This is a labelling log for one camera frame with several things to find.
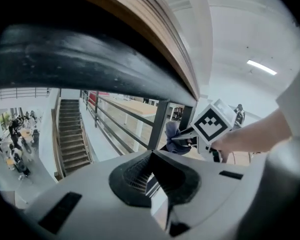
white cube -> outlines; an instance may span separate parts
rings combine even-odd
[[[236,117],[232,108],[218,99],[211,102],[190,125],[209,146],[234,127]]]

gray sleeve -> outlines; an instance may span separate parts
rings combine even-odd
[[[300,72],[276,101],[291,129],[292,135],[300,137]]]

staircase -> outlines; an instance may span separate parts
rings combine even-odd
[[[78,100],[61,100],[58,124],[62,162],[67,176],[90,164],[83,139]]]

human hand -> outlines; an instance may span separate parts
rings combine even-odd
[[[222,157],[222,163],[226,163],[228,160],[228,156],[233,150],[231,149],[231,145],[229,143],[229,132],[226,133],[221,138],[217,139],[212,143],[211,148],[218,150]]]

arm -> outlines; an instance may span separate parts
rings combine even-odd
[[[221,151],[222,158],[228,158],[229,153],[234,151],[267,152],[291,135],[284,115],[277,109],[258,122],[228,132],[215,141],[212,148]]]

